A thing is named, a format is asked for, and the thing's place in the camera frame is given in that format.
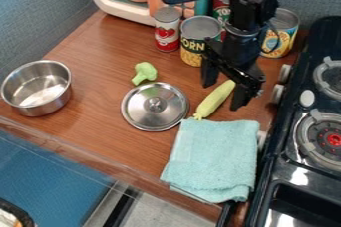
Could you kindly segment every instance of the red label can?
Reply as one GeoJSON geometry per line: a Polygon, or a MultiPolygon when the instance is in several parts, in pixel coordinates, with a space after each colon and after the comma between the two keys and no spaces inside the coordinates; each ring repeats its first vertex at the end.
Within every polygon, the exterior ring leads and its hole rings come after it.
{"type": "Polygon", "coordinates": [[[221,40],[226,36],[224,27],[226,22],[228,22],[229,14],[229,0],[213,0],[213,17],[219,21],[223,28],[221,31],[221,40]]]}
{"type": "Polygon", "coordinates": [[[155,19],[157,48],[163,52],[178,49],[180,12],[174,7],[164,7],[156,12],[155,19]]]}

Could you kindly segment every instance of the black stovetop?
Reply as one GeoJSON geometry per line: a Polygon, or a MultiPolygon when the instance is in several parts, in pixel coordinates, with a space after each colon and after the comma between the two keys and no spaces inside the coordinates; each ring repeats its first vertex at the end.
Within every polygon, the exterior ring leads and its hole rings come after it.
{"type": "Polygon", "coordinates": [[[247,226],[341,226],[340,89],[341,17],[323,18],[285,85],[247,226]]]}

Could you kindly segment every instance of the red burner ring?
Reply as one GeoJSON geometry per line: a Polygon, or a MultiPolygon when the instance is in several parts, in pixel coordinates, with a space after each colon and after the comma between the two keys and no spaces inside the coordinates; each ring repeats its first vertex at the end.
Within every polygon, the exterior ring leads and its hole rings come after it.
{"type": "Polygon", "coordinates": [[[328,142],[334,146],[341,146],[341,135],[337,133],[332,133],[327,137],[328,142]]]}

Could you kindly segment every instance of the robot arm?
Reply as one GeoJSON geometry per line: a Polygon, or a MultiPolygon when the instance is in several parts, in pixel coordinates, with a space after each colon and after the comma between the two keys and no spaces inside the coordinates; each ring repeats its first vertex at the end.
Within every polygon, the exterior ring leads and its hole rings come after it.
{"type": "MultiPolygon", "coordinates": [[[[178,4],[196,0],[163,1],[178,4]]],[[[233,111],[247,105],[261,93],[265,76],[256,60],[269,20],[275,15],[277,7],[277,0],[230,0],[231,13],[225,24],[226,38],[223,42],[206,39],[201,67],[202,84],[204,87],[215,84],[219,72],[233,79],[237,83],[230,107],[233,111]]]]}

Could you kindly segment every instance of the stainless steel bowl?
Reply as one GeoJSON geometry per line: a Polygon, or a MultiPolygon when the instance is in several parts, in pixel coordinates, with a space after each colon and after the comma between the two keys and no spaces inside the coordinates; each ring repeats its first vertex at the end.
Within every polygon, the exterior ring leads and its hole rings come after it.
{"type": "Polygon", "coordinates": [[[68,67],[42,60],[10,73],[2,83],[1,97],[22,115],[40,116],[58,110],[69,100],[70,84],[68,67]]]}

